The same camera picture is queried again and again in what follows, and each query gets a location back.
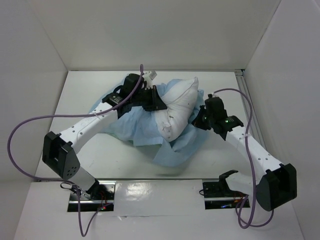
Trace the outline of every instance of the white floor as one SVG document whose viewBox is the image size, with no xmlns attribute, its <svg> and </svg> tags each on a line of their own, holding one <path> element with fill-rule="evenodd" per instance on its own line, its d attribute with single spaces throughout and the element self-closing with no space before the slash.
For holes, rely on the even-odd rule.
<svg viewBox="0 0 320 240">
<path fill-rule="evenodd" d="M 289 202 L 275 210 L 270 224 L 241 229 L 234 209 L 205 210 L 201 180 L 120 181 L 114 212 L 99 213 L 87 240 L 303 240 Z M 15 240 L 83 239 L 76 212 L 67 212 L 70 192 L 57 182 L 31 184 Z M 248 219 L 250 209 L 243 210 Z M 85 230 L 92 212 L 82 212 Z M 270 216 L 259 206 L 254 223 Z"/>
<path fill-rule="evenodd" d="M 31 179 L 1 181 L 0 192 L 0 239 L 15 237 L 19 219 L 28 195 Z"/>
<path fill-rule="evenodd" d="M 92 104 L 114 88 L 128 72 L 69 72 L 56 114 L 87 113 Z M 233 72 L 158 72 L 155 83 L 174 78 L 197 76 L 205 93 L 222 88 L 238 88 Z M 239 94 L 219 94 L 229 115 L 246 122 Z M 58 133 L 72 126 L 77 119 L 58 118 L 51 130 Z M 81 165 L 96 178 L 104 179 L 195 179 L 117 181 L 114 211 L 101 212 L 92 222 L 88 240 L 303 240 L 291 202 L 276 209 L 273 221 L 263 228 L 243 230 L 238 226 L 234 209 L 205 210 L 200 179 L 217 178 L 231 169 L 249 174 L 249 164 L 230 145 L 212 131 L 201 149 L 178 167 L 161 167 L 152 163 L 155 147 L 134 148 L 107 134 L 97 134 L 78 154 Z M 36 174 L 58 177 L 42 161 Z M 31 184 L 15 240 L 82 239 L 78 217 L 67 212 L 70 192 L 57 182 Z M 248 219 L 250 209 L 243 210 Z M 92 212 L 83 212 L 85 229 Z M 254 223 L 265 222 L 270 216 L 259 206 Z"/>
<path fill-rule="evenodd" d="M 113 89 L 128 73 L 125 71 L 70 71 L 68 73 L 56 114 L 87 113 L 100 96 Z M 159 71 L 154 83 L 167 83 L 171 79 L 198 77 L 199 88 L 207 94 L 222 88 L 238 89 L 233 72 L 175 72 Z M 240 94 L 221 92 L 229 115 L 236 115 L 244 123 L 247 121 Z M 69 128 L 79 121 L 75 118 L 55 118 L 51 131 L 56 133 Z M 202 148 L 187 162 L 178 167 L 162 167 L 152 162 L 157 147 L 135 148 L 107 134 L 97 134 L 80 151 L 78 158 L 82 167 L 99 179 L 206 179 L 217 178 L 231 169 L 250 173 L 249 164 L 230 145 L 213 131 Z M 57 177 L 42 160 L 37 176 Z"/>
</svg>

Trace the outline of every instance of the light blue cloth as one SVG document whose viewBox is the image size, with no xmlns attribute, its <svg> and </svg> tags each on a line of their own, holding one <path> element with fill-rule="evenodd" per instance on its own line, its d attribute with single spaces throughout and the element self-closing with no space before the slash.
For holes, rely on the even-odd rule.
<svg viewBox="0 0 320 240">
<path fill-rule="evenodd" d="M 159 96 L 163 96 L 179 81 L 181 79 L 173 79 L 168 84 L 157 85 Z M 90 112 L 101 103 L 106 94 L 92 106 Z M 153 162 L 166 167 L 178 166 L 188 160 L 207 139 L 208 131 L 194 127 L 191 124 L 198 115 L 200 105 L 204 105 L 203 96 L 204 91 L 198 90 L 197 101 L 188 120 L 188 125 L 181 135 L 172 142 L 167 142 L 159 133 L 154 112 L 144 111 L 141 106 L 133 107 L 130 112 L 124 114 L 101 132 L 110 134 L 122 141 L 132 142 L 134 146 L 161 145 Z"/>
</svg>

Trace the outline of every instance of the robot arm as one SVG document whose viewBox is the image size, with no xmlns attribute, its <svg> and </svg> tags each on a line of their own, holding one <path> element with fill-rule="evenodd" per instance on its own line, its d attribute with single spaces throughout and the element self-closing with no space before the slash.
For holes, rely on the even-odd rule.
<svg viewBox="0 0 320 240">
<path fill-rule="evenodd" d="M 79 186 L 82 194 L 87 198 L 100 198 L 99 192 L 105 191 L 104 187 L 81 167 L 77 154 L 94 135 L 129 112 L 132 107 L 142 106 L 148 112 L 167 109 L 158 95 L 156 86 L 152 86 L 152 80 L 156 75 L 154 71 L 144 74 L 140 86 L 126 103 L 117 110 L 99 114 L 121 103 L 132 92 L 140 76 L 129 74 L 123 85 L 116 87 L 112 93 L 106 95 L 96 109 L 90 113 L 94 116 L 85 117 L 58 134 L 52 131 L 46 134 L 43 142 L 43 162 L 63 180 L 71 181 Z"/>
<path fill-rule="evenodd" d="M 256 199 L 266 211 L 297 197 L 297 172 L 291 165 L 284 165 L 271 156 L 250 134 L 246 135 L 244 124 L 236 116 L 228 116 L 223 101 L 212 94 L 204 101 L 205 105 L 192 124 L 203 130 L 219 134 L 223 140 L 233 145 L 248 161 L 246 137 L 253 160 L 256 176 Z M 252 177 L 245 176 L 236 170 L 222 174 L 220 186 L 227 190 L 253 194 Z"/>
</svg>

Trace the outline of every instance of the white enclosure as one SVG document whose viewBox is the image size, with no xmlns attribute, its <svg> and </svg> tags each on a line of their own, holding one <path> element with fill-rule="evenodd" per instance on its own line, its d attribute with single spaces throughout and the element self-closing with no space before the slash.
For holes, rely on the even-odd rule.
<svg viewBox="0 0 320 240">
<path fill-rule="evenodd" d="M 42 240 L 46 233 L 47 239 L 81 238 L 76 214 L 66 212 L 67 192 L 57 183 L 31 183 L 18 172 L 7 156 L 7 139 L 27 118 L 86 113 L 121 76 L 137 71 L 139 64 L 158 70 L 159 83 L 174 76 L 198 75 L 206 93 L 224 87 L 248 89 L 256 113 L 254 137 L 263 140 L 283 163 L 296 167 L 298 197 L 276 209 L 274 222 L 267 227 L 242 230 L 233 209 L 203 211 L 203 199 L 194 193 L 201 187 L 200 179 L 211 174 L 216 178 L 231 167 L 250 171 L 244 159 L 238 161 L 236 152 L 213 134 L 191 161 L 168 169 L 148 162 L 152 149 L 138 153 L 100 134 L 79 153 L 98 178 L 180 180 L 159 181 L 155 188 L 165 186 L 159 189 L 165 192 L 168 209 L 153 199 L 146 204 L 156 204 L 163 211 L 151 212 L 152 208 L 135 202 L 129 206 L 145 212 L 124 211 L 121 214 L 132 217 L 126 221 L 101 213 L 88 239 L 108 238 L 106 229 L 118 229 L 111 239 L 151 239 L 152 232 L 159 239 L 318 239 L 320 217 L 314 202 L 320 197 L 319 39 L 320 0 L 0 1 L 0 239 Z M 244 78 L 238 75 L 240 69 Z M 89 93 L 75 97 L 79 91 Z M 228 112 L 246 121 L 248 112 L 240 96 L 222 96 Z M 39 162 L 43 137 L 50 128 L 60 131 L 72 121 L 57 119 L 51 125 L 50 120 L 40 120 L 19 129 L 12 143 L 18 165 L 28 173 L 54 177 Z M 91 155 L 103 148 L 104 141 L 112 144 L 113 151 L 122 151 L 122 162 L 113 162 L 106 171 L 102 158 L 108 151 Z M 129 164 L 130 155 L 134 161 Z M 214 156 L 214 165 L 207 160 L 209 155 Z M 91 165 L 92 157 L 99 160 Z M 183 179 L 196 180 L 189 180 L 189 186 Z M 176 190 L 185 198 L 172 197 Z M 54 202 L 51 209 L 47 209 L 47 197 Z M 182 204 L 174 208 L 179 199 Z M 83 214 L 83 225 L 90 215 Z M 256 220 L 267 217 L 259 210 Z M 186 232 L 177 231 L 175 223 Z M 162 236 L 159 229 L 167 232 Z"/>
</svg>

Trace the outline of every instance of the black bracket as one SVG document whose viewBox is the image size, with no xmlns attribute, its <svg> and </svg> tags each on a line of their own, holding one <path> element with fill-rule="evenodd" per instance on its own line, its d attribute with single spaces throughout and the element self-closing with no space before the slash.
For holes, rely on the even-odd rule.
<svg viewBox="0 0 320 240">
<path fill-rule="evenodd" d="M 72 142 L 65 142 L 60 134 L 50 131 L 44 137 L 42 161 L 47 164 L 62 179 L 68 180 L 80 168 L 80 162 Z"/>
<path fill-rule="evenodd" d="M 297 197 L 297 171 L 290 163 L 270 171 L 256 186 L 256 200 L 266 211 L 271 211 Z"/>
<path fill-rule="evenodd" d="M 114 89 L 114 91 L 106 95 L 103 99 L 103 103 L 108 103 L 111 106 L 116 106 L 121 103 L 136 86 L 139 75 L 129 74 L 123 85 L 120 85 Z M 162 101 L 158 94 L 157 87 L 154 85 L 152 88 L 145 89 L 144 82 L 141 82 L 140 86 L 133 93 L 132 97 L 120 108 L 117 109 L 118 118 L 123 114 L 128 113 L 132 107 L 142 106 L 147 112 L 159 111 L 167 109 L 167 105 Z"/>
<path fill-rule="evenodd" d="M 243 127 L 244 124 L 236 116 L 227 115 L 220 97 L 213 97 L 212 94 L 209 94 L 208 97 L 204 101 L 205 105 L 200 106 L 199 113 L 191 124 L 203 130 L 213 129 L 223 140 L 226 140 L 228 132 L 235 127 Z"/>
<path fill-rule="evenodd" d="M 203 195 L 205 198 L 223 198 L 239 195 L 237 191 L 232 191 L 228 187 L 226 178 L 231 174 L 237 173 L 237 170 L 227 171 L 219 176 L 219 181 L 203 182 Z"/>
</svg>

